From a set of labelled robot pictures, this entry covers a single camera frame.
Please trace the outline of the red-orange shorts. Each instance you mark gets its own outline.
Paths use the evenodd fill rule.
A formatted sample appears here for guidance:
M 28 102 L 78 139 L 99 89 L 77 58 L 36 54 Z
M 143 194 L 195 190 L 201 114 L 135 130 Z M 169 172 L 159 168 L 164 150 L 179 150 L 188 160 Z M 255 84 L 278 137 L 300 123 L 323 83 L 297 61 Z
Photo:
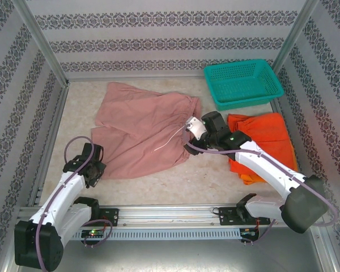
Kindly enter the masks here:
M 294 171 L 298 170 L 294 148 L 279 113 L 260 116 L 229 114 L 227 122 L 232 132 L 242 131 L 273 158 Z

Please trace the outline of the pink shorts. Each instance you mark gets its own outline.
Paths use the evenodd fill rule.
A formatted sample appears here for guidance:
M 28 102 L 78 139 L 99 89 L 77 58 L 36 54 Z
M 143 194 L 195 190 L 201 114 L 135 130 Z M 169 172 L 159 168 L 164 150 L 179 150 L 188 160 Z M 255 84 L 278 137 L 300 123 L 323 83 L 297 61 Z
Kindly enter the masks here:
M 111 82 L 95 117 L 92 141 L 104 148 L 104 179 L 134 179 L 189 159 L 182 132 L 200 117 L 198 97 Z

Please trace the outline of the teal plastic mesh basket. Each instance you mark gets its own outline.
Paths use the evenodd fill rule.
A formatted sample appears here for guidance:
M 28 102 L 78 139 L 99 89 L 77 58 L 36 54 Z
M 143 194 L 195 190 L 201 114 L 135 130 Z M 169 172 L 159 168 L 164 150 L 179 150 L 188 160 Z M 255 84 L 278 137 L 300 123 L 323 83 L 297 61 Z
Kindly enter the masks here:
M 284 94 L 280 81 L 264 59 L 210 65 L 203 72 L 219 111 L 267 104 Z

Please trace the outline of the grey sheet metal panel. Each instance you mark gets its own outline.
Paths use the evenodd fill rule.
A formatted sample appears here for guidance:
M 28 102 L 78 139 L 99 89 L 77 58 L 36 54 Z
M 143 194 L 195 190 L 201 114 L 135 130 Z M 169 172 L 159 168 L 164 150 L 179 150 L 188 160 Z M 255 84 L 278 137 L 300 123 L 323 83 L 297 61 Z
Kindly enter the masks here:
M 54 272 L 340 272 L 328 238 L 272 228 L 257 243 L 238 240 L 114 240 L 65 248 Z

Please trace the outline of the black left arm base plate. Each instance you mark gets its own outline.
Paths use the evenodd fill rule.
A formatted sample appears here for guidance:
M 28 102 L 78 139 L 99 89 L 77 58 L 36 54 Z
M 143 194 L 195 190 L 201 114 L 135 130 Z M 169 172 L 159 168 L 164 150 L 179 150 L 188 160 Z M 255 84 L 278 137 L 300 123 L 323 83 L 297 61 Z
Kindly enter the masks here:
M 111 221 L 112 226 L 117 227 L 117 225 L 118 225 L 118 214 L 119 214 L 119 209 L 100 208 L 99 219 Z

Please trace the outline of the aluminium side rail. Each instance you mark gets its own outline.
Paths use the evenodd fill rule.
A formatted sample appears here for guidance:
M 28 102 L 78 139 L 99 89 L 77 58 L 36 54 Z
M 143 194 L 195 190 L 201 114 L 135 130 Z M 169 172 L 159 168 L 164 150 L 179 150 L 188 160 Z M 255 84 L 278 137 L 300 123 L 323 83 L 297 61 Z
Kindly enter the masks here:
M 46 135 L 44 149 L 42 150 L 39 165 L 34 176 L 34 183 L 33 186 L 31 187 L 29 198 L 27 199 L 27 206 L 29 207 L 36 206 L 39 203 L 39 200 L 37 198 L 40 198 L 40 196 L 38 197 L 38 194 L 42 192 L 44 187 L 69 87 L 70 83 L 67 82 L 63 86 L 61 93 L 58 96 L 56 107 L 54 109 L 54 113 L 50 121 L 50 127 Z
M 288 125 L 287 125 L 287 120 L 284 117 L 284 113 L 283 113 L 282 107 L 281 107 L 278 99 L 274 99 L 274 100 L 271 101 L 271 107 L 272 107 L 273 112 L 277 112 L 282 116 L 284 125 L 286 127 L 286 131 L 287 131 L 287 134 L 288 134 L 288 137 L 289 137 L 289 140 L 290 140 L 290 145 L 291 145 L 291 150 L 292 150 L 292 158 L 293 158 L 293 163 L 294 163 L 294 170 L 299 172 L 300 167 L 299 167 L 299 163 L 298 163 L 298 160 L 297 160 L 297 157 L 296 157 L 297 153 L 295 151 L 295 148 L 294 148 L 294 145 L 293 145 L 293 142 L 292 142 L 292 139 L 291 139 L 291 134 L 290 134 L 290 131 L 289 131 Z

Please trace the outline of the aluminium mounting rail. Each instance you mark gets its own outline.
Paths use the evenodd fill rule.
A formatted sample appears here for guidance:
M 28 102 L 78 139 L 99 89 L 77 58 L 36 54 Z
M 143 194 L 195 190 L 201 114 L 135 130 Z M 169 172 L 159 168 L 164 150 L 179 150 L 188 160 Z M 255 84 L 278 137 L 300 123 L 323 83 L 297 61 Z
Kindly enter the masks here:
M 100 208 L 119 209 L 118 225 L 115 228 L 217 228 L 221 227 L 218 207 L 235 205 L 129 205 L 99 206 L 91 208 L 87 204 L 45 205 L 22 207 L 14 221 L 51 224 L 57 231 L 66 227 L 78 230 L 80 227 L 105 228 L 112 226 L 111 221 L 99 219 Z

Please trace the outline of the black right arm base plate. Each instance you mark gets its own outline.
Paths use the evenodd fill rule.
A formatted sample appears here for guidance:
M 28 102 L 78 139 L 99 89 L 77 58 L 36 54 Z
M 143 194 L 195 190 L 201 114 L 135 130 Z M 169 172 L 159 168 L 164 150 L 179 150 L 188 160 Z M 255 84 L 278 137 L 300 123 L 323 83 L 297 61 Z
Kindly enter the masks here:
M 221 226 L 255 226 L 257 223 L 267 226 L 271 223 L 269 218 L 254 218 L 248 212 L 240 216 L 236 207 L 218 207 L 218 217 Z

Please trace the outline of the aluminium cross rail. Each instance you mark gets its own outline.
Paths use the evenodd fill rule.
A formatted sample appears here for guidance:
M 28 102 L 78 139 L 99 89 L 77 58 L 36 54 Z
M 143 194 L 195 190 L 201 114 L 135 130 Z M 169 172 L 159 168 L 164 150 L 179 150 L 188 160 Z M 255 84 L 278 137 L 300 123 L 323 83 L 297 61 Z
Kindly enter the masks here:
M 203 78 L 203 70 L 141 70 L 68 72 L 70 82 L 118 81 L 140 79 Z

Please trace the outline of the aluminium frame post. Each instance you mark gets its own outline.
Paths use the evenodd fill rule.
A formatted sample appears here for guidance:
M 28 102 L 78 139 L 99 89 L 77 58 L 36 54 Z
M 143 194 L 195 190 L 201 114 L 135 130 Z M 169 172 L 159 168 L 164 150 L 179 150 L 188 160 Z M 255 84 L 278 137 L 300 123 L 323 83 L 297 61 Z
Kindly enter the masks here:
M 43 31 L 41 30 L 35 16 L 27 5 L 26 0 L 11 0 L 14 7 L 18 11 L 23 22 L 30 31 L 36 45 L 43 53 L 46 61 L 48 62 L 51 70 L 54 72 L 56 78 L 59 80 L 61 86 L 67 86 L 69 80 L 63 71 L 58 59 L 56 58 L 49 41 L 46 39 Z
M 281 70 L 284 62 L 288 58 L 288 54 L 291 51 L 292 47 L 296 43 L 298 37 L 300 36 L 303 27 L 314 11 L 315 7 L 319 3 L 319 0 L 305 0 L 305 3 L 300 10 L 288 36 L 286 37 L 277 57 L 275 58 L 272 69 L 277 75 Z

